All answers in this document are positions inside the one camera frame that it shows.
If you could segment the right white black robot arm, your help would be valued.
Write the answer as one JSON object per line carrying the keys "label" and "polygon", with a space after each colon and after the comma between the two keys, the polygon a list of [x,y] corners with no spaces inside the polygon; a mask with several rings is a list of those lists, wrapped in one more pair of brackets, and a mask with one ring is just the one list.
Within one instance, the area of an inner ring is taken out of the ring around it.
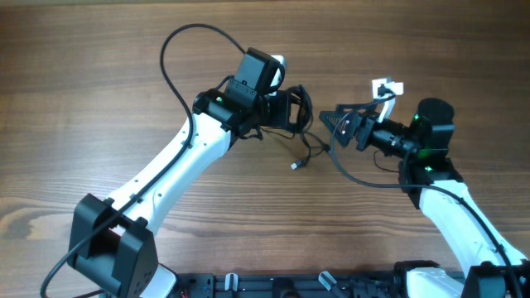
{"label": "right white black robot arm", "polygon": [[481,212],[448,156],[455,130],[452,106],[441,99],[423,99],[405,126],[377,111],[377,105],[341,104],[319,118],[330,130],[332,145],[345,147],[355,140],[360,151],[375,147],[399,158],[394,188],[433,222],[464,275],[457,281],[435,262],[398,262],[394,271],[402,283],[401,296],[527,297],[528,258]]}

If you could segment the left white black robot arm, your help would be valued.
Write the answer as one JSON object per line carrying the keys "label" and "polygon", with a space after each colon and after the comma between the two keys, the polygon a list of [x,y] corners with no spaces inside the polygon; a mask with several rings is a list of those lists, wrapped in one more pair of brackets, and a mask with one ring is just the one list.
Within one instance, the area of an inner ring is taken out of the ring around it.
{"label": "left white black robot arm", "polygon": [[155,237],[171,208],[212,163],[261,126],[289,118],[281,55],[248,49],[236,74],[197,95],[170,143],[106,199],[75,207],[67,264],[108,297],[170,297],[178,276],[162,265]]}

